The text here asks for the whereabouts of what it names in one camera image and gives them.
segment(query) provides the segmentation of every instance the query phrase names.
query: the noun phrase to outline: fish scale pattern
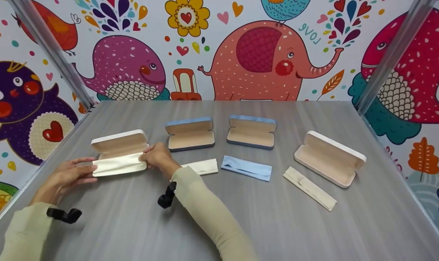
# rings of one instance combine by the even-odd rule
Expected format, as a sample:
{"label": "fish scale pattern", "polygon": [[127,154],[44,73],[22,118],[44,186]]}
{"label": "fish scale pattern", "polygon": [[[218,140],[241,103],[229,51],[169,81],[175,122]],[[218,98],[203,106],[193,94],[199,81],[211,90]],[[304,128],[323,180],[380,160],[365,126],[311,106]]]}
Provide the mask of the fish scale pattern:
{"label": "fish scale pattern", "polygon": [[403,76],[398,75],[398,72],[392,71],[389,74],[377,97],[395,116],[403,120],[409,120],[413,117],[415,111],[414,96],[411,94],[408,82],[403,80]]}

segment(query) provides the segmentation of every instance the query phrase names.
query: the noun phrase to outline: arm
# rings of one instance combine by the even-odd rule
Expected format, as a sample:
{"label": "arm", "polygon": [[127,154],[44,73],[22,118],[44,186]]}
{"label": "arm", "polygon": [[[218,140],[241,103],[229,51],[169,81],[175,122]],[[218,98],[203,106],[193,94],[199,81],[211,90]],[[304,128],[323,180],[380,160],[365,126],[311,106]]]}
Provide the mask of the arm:
{"label": "arm", "polygon": [[46,215],[51,206],[38,202],[14,214],[5,233],[0,261],[41,259],[42,248],[52,224],[52,218]]}
{"label": "arm", "polygon": [[47,209],[56,208],[58,201],[72,187],[96,182],[92,177],[93,165],[76,166],[92,162],[94,157],[83,157],[63,162],[44,182],[28,207],[17,211],[5,233],[5,244],[0,261],[39,261],[53,218]]}
{"label": "arm", "polygon": [[195,222],[213,240],[223,261],[256,261],[253,246],[221,200],[190,167],[173,174],[175,195]]}

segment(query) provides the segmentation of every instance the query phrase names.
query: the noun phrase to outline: cleaning cloth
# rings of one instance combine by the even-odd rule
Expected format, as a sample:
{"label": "cleaning cloth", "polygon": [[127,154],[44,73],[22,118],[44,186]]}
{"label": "cleaning cloth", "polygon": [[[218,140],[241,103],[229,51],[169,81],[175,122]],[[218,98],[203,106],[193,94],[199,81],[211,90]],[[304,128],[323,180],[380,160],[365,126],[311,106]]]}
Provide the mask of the cleaning cloth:
{"label": "cleaning cloth", "polygon": [[216,159],[202,160],[198,162],[192,162],[189,164],[181,165],[182,167],[191,167],[199,175],[207,175],[218,173],[218,162]]}
{"label": "cleaning cloth", "polygon": [[139,157],[141,155],[143,155],[143,152],[120,157],[95,160],[92,162],[92,164],[97,165],[97,169],[94,170],[92,176],[104,177],[145,170],[147,168],[147,164],[145,162],[139,161]]}
{"label": "cleaning cloth", "polygon": [[263,181],[269,182],[271,179],[271,166],[238,159],[231,156],[224,156],[221,168],[223,170],[229,170]]}
{"label": "cleaning cloth", "polygon": [[297,188],[301,189],[311,198],[321,204],[326,210],[332,211],[337,200],[331,197],[328,193],[315,185],[311,180],[307,179],[302,173],[299,173],[293,167],[289,167],[284,172],[284,178],[292,182]]}

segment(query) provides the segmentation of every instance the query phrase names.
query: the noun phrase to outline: white cleaning cloth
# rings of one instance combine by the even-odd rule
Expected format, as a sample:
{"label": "white cleaning cloth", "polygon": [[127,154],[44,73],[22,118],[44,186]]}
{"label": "white cleaning cloth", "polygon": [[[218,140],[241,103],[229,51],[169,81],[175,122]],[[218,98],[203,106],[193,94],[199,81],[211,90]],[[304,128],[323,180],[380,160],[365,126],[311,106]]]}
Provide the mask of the white cleaning cloth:
{"label": "white cleaning cloth", "polygon": [[311,182],[311,180],[307,179],[302,173],[299,173],[293,167],[289,167],[284,172],[284,178],[292,182],[292,184],[296,185],[297,188],[301,189],[329,211],[332,211],[337,203],[337,200],[335,200],[328,193],[315,185],[313,182]]}
{"label": "white cleaning cloth", "polygon": [[181,166],[182,167],[191,167],[199,175],[218,173],[218,163],[216,162],[215,158],[208,159],[208,160],[202,160],[202,161],[198,161],[198,162],[192,162],[192,163],[184,164]]}
{"label": "white cleaning cloth", "polygon": [[139,157],[141,155],[143,155],[143,152],[120,157],[95,160],[92,162],[92,164],[97,165],[97,169],[94,170],[92,176],[104,177],[145,170],[147,168],[147,164],[145,162],[139,161]]}

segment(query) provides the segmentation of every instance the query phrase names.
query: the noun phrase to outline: elephant trunk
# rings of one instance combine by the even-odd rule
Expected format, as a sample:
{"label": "elephant trunk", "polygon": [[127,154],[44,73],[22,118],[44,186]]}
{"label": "elephant trunk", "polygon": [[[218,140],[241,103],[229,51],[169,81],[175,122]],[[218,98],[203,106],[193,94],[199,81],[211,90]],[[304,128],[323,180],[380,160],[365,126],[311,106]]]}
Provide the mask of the elephant trunk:
{"label": "elephant trunk", "polygon": [[340,53],[342,53],[342,51],[343,48],[336,48],[332,60],[323,67],[314,67],[310,63],[309,58],[307,57],[305,61],[302,64],[300,64],[300,66],[298,66],[296,76],[299,78],[307,78],[307,79],[313,79],[323,76],[333,68],[333,66],[339,59]]}

